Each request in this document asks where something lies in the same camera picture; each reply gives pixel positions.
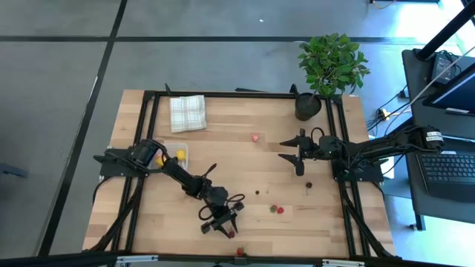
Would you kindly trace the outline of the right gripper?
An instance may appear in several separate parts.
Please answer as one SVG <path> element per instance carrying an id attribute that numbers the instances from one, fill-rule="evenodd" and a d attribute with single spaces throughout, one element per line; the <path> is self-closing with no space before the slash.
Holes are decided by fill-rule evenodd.
<path id="1" fill-rule="evenodd" d="M 331 160 L 330 154 L 314 143 L 311 137 L 306 136 L 306 131 L 303 128 L 300 129 L 299 135 L 280 142 L 279 145 L 298 148 L 297 156 L 291 154 L 278 154 L 278 156 L 292 163 L 295 166 L 296 175 L 300 177 L 304 175 L 305 159 Z"/>

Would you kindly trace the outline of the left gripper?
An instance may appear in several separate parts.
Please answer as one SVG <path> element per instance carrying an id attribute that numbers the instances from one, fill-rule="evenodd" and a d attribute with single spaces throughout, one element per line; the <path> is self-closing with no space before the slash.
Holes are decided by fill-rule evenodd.
<path id="1" fill-rule="evenodd" d="M 209 209 L 211 214 L 208 217 L 201 217 L 201 220 L 204 221 L 204 224 L 201 225 L 201 232 L 207 234 L 213 229 L 230 238 L 229 233 L 223 227 L 225 223 L 230 222 L 235 233 L 238 233 L 236 217 L 238 212 L 244 209 L 243 200 L 245 197 L 244 194 L 230 197 L 224 187 L 211 187 L 205 191 L 203 201 L 206 205 L 201 208 L 201 211 Z"/>

